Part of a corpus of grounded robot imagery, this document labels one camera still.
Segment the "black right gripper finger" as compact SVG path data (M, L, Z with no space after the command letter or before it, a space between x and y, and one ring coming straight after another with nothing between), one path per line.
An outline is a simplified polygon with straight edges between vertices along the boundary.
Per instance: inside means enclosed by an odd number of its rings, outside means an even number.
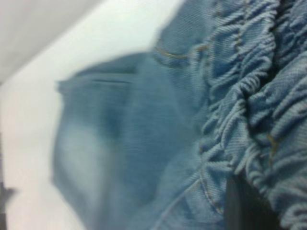
M227 230L279 230L277 215L269 202L243 177L227 179L224 206Z

